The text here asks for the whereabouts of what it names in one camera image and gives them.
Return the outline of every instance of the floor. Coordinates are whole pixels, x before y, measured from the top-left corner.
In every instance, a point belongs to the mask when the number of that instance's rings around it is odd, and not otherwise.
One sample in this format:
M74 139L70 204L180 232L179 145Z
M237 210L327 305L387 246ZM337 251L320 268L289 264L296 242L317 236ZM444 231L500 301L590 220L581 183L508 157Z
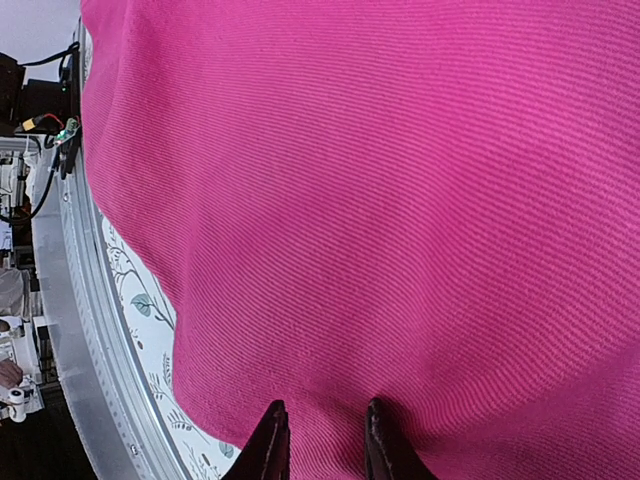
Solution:
M157 279L104 219L102 234L127 322L153 401L193 480L219 480L239 450L210 437L187 417L172 388L172 349L176 312Z

